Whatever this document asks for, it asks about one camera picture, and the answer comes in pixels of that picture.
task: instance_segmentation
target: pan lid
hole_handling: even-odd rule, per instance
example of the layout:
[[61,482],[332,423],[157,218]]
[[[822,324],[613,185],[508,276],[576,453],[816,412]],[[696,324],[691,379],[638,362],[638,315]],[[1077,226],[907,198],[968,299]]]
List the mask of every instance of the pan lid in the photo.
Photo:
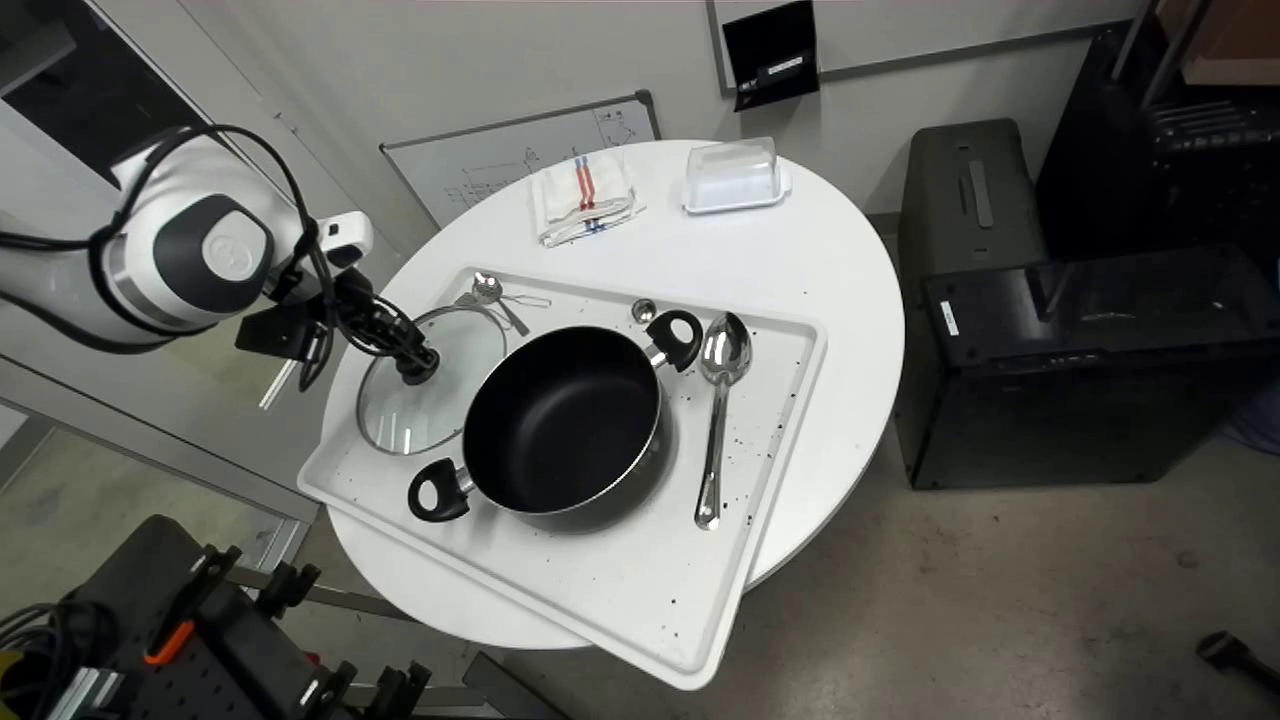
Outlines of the pan lid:
[[402,383],[391,354],[369,362],[357,423],[363,440],[391,454],[441,449],[460,436],[479,383],[508,354],[508,334],[484,308],[449,303],[417,320],[441,352],[422,383]]

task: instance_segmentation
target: silver spoon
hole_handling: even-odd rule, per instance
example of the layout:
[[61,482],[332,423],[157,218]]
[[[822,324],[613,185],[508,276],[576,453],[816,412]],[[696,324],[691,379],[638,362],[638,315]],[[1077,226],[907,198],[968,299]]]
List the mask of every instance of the silver spoon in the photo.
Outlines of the silver spoon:
[[750,368],[750,331],[741,315],[723,313],[698,346],[705,379],[714,386],[713,403],[713,433],[707,433],[707,460],[705,482],[696,492],[691,519],[713,529],[721,519],[721,454],[723,454],[723,421],[727,421],[727,386],[748,375]]
[[502,281],[499,276],[488,276],[488,272],[473,272],[473,290],[488,303],[494,303],[508,324],[529,334],[529,324],[502,303]]

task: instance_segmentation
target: white tray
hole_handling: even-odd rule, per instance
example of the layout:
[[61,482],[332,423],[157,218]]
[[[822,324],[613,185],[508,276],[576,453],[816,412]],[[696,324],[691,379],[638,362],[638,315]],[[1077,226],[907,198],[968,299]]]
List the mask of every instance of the white tray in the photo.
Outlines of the white tray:
[[[441,303],[467,286],[460,272]],[[508,296],[540,296],[547,303],[512,303],[530,334],[600,324],[646,346],[631,320],[631,296],[594,286],[565,286],[502,276]],[[494,595],[600,644],[602,653],[661,674],[675,686],[705,686],[723,654],[737,603],[750,574],[757,549],[768,529],[777,489],[798,417],[822,359],[822,334],[795,320],[743,315],[750,327],[750,370],[731,386],[723,428],[723,513],[713,532],[691,525],[705,467],[713,386],[696,368],[661,370],[671,403],[675,453],[663,480],[624,519],[585,532],[530,525],[473,492],[473,513],[450,525],[421,525],[408,513],[408,480],[441,454],[460,460],[460,440],[421,454],[383,454],[349,421],[332,423],[299,470],[299,489],[357,517],[361,525],[408,545]]]

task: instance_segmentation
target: gray floor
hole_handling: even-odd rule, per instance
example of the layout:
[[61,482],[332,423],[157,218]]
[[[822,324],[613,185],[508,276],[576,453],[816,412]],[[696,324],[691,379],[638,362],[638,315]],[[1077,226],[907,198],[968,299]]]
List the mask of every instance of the gray floor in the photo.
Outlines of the gray floor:
[[[1280,460],[1212,440],[1167,480],[1060,492],[907,492],[887,440],[832,529],[743,600],[707,691],[678,697],[602,653],[502,654],[573,714],[1247,720],[1280,705],[1208,671],[1231,626],[1280,658]],[[55,433],[0,482],[0,611],[96,569],[143,517],[253,540],[253,517]],[[361,585],[318,529],[302,549]],[[293,630],[357,664],[450,667],[465,644],[332,607]]]

